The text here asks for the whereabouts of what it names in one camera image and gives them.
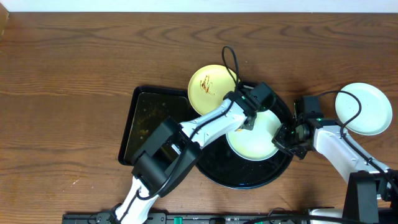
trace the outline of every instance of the food residue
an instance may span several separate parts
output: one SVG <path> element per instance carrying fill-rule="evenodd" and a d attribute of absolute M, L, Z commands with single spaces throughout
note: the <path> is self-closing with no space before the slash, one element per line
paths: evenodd
<path fill-rule="evenodd" d="M 210 77 L 208 75 L 205 77 L 204 80 L 200 80 L 200 89 L 214 96 L 215 94 L 210 91 L 210 86 L 212 85 L 213 83 L 210 81 Z"/>

